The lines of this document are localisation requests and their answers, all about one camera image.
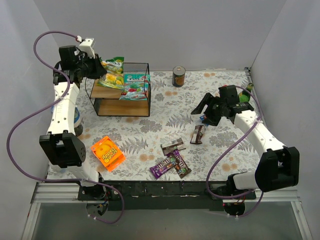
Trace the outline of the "green yellow candy bag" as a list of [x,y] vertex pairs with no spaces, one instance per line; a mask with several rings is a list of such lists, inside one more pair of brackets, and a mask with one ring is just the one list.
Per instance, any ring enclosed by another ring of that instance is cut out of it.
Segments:
[[106,70],[106,74],[98,80],[97,85],[100,87],[123,90],[124,60],[125,58],[123,56],[116,56],[106,60],[100,58],[100,63]]

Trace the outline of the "brown candy bag barcode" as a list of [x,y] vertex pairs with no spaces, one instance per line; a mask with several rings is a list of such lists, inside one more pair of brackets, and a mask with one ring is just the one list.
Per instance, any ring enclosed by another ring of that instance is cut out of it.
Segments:
[[206,127],[204,125],[196,125],[194,131],[192,133],[192,137],[190,140],[190,144],[200,145],[202,144],[202,137],[206,131]]

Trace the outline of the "teal red candy bag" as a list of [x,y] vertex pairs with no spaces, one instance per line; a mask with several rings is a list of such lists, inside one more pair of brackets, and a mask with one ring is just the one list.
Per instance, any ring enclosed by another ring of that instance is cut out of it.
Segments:
[[144,101],[148,98],[149,74],[125,74],[123,91],[119,100]]

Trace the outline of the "brown M&M candy bag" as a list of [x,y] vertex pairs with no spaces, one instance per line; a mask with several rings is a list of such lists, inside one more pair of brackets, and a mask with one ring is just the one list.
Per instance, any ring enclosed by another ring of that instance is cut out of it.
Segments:
[[173,152],[168,153],[166,156],[175,157],[177,159],[178,164],[176,164],[174,168],[181,179],[192,172],[178,150],[174,150]]

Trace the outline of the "purple M&M candy bag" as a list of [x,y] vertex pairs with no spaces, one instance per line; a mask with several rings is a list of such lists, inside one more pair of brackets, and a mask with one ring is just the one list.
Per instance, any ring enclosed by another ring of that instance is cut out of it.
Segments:
[[149,168],[152,175],[158,179],[167,171],[179,164],[179,160],[173,155],[169,155],[155,166]]

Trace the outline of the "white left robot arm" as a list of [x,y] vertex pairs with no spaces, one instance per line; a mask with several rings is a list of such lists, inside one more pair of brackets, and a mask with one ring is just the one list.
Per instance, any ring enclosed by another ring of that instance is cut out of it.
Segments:
[[53,74],[54,99],[51,122],[39,144],[49,159],[50,167],[70,171],[82,187],[90,188],[99,181],[99,173],[86,161],[86,148],[75,131],[76,101],[83,78],[99,78],[106,73],[89,39],[79,46],[59,48],[59,72]]

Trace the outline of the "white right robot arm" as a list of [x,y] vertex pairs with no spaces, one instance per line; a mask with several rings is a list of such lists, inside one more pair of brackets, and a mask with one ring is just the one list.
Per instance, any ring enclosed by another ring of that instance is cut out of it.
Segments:
[[263,193],[294,187],[299,183],[300,153],[296,147],[288,147],[279,141],[262,122],[249,102],[241,102],[236,85],[219,87],[219,96],[206,93],[193,115],[204,114],[204,124],[217,126],[222,117],[230,120],[243,136],[231,147],[248,139],[260,160],[255,171],[230,175],[222,187],[222,194],[211,191],[208,180],[207,192],[218,199],[230,200],[244,197],[259,189]]

